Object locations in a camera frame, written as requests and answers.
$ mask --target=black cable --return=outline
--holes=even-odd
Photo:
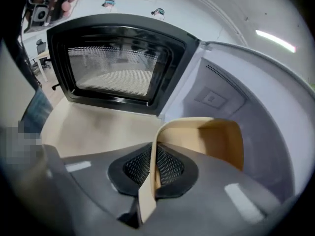
[[[25,46],[24,46],[24,43],[23,43],[23,38],[22,38],[23,22],[24,22],[24,19],[25,19],[25,16],[26,16],[27,11],[28,11],[28,10],[26,9],[25,12],[24,12],[24,15],[23,15],[23,17],[22,17],[22,22],[21,22],[21,30],[20,30],[20,38],[21,38],[21,45],[22,45],[21,48],[22,48],[22,50],[23,50],[23,55],[24,55],[24,59],[26,60],[27,66],[29,67],[29,69],[30,69],[32,75],[33,75],[34,78],[36,79],[38,85],[39,85],[40,87],[42,87],[41,82],[37,79],[37,77],[35,76],[35,74],[34,74],[32,68],[31,68],[32,65],[31,65],[29,56],[27,55],[27,52],[26,52],[26,49],[25,49]]]

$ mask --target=mesh screen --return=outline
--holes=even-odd
[[[123,168],[124,173],[140,186],[149,175],[151,147],[128,161]],[[184,172],[183,163],[175,156],[157,147],[156,164],[160,174],[161,185],[175,181]]]
[[[159,54],[131,48],[69,48],[77,87],[147,96]]]
[[[151,147],[128,161],[123,168],[124,173],[140,186],[149,175]]]
[[[157,147],[156,162],[160,174],[161,185],[175,181],[184,172],[183,163],[159,146]]]

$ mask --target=white wall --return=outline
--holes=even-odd
[[[48,50],[48,43],[47,43],[47,34],[46,31],[41,31],[40,33],[35,34],[34,36],[28,37],[26,39],[23,38],[23,43],[26,49],[26,52],[29,56],[29,59],[33,59],[37,56],[37,45],[36,42],[38,40],[42,40],[46,42],[46,50]]]
[[[289,0],[203,0],[209,9],[239,33],[248,47],[285,64],[304,80],[315,83],[314,40],[303,18]],[[297,47],[291,53],[278,44],[256,35],[262,30]]]
[[[79,0],[69,20],[100,13],[105,0]],[[206,7],[198,0],[115,0],[119,13],[151,17],[158,7],[165,10],[165,21],[180,27],[202,40],[237,43]]]

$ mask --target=chair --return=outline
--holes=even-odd
[[[37,40],[37,54],[41,54],[46,50],[46,42],[43,42],[41,39]],[[50,68],[50,66],[47,64],[47,58],[40,59],[40,63],[43,68]]]

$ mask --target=ceiling light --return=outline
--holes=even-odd
[[[279,45],[282,45],[284,48],[287,48],[289,51],[295,53],[296,52],[296,48],[289,44],[288,42],[285,42],[284,40],[282,39],[279,39],[278,37],[275,37],[271,34],[268,34],[266,32],[263,32],[263,31],[260,31],[260,30],[256,30],[256,33],[259,35],[259,36],[262,36],[262,37],[265,37],[265,38],[268,38],[270,39],[271,41],[274,41],[276,42],[277,44]]]

